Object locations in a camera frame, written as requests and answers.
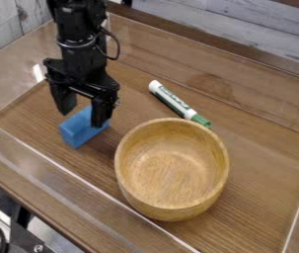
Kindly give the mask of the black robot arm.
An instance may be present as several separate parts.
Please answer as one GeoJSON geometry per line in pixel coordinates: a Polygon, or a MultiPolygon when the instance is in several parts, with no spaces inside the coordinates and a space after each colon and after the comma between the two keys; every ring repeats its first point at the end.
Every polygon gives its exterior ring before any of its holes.
{"type": "Polygon", "coordinates": [[[56,44],[62,58],[46,58],[46,79],[59,112],[66,116],[76,107],[76,96],[91,101],[91,125],[102,127],[118,105],[121,84],[107,73],[107,61],[118,60],[121,50],[110,55],[107,38],[121,42],[104,28],[106,0],[47,0],[56,24],[56,44]]]}

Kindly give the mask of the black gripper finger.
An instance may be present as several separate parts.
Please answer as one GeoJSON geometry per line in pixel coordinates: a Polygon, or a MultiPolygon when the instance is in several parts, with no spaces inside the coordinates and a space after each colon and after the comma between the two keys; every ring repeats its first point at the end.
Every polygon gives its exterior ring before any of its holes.
{"type": "Polygon", "coordinates": [[[50,92],[59,112],[66,116],[76,107],[76,94],[64,86],[50,84],[50,92]]]}
{"type": "Polygon", "coordinates": [[[114,103],[103,97],[95,97],[91,106],[91,125],[94,127],[102,127],[113,117],[114,103]]]}

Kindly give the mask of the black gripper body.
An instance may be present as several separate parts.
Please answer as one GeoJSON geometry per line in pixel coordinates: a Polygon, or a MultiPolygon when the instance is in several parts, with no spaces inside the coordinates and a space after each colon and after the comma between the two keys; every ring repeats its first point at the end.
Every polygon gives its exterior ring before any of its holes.
{"type": "Polygon", "coordinates": [[[115,106],[121,85],[107,73],[106,44],[98,43],[86,47],[60,47],[62,58],[47,58],[47,81],[67,87],[76,96],[88,99],[103,97],[111,100],[115,106]]]}

